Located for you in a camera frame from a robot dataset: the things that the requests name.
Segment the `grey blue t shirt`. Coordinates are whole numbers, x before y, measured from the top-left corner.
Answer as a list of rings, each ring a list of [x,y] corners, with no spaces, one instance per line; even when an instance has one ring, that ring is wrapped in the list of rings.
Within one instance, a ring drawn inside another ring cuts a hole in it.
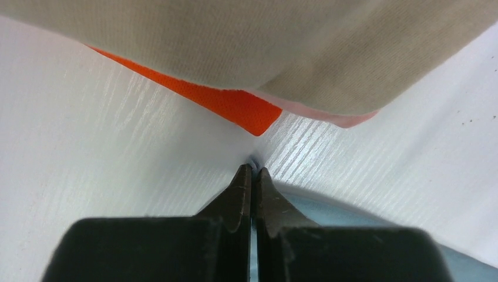
[[[396,224],[339,200],[326,199],[316,192],[302,191],[298,186],[274,182],[289,202],[309,219],[322,226],[393,227]],[[497,267],[443,244],[438,248],[454,281],[497,281]]]

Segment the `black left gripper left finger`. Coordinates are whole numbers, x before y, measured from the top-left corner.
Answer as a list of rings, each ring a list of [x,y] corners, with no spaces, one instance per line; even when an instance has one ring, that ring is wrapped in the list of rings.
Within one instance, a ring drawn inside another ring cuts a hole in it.
[[[189,217],[87,218],[72,224],[43,281],[249,281],[252,168]]]

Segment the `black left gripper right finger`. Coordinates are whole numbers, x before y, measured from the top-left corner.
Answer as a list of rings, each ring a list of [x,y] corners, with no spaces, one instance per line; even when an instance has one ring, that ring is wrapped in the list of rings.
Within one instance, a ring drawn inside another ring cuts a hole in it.
[[[321,226],[291,204],[267,169],[255,178],[260,281],[452,281],[424,231]]]

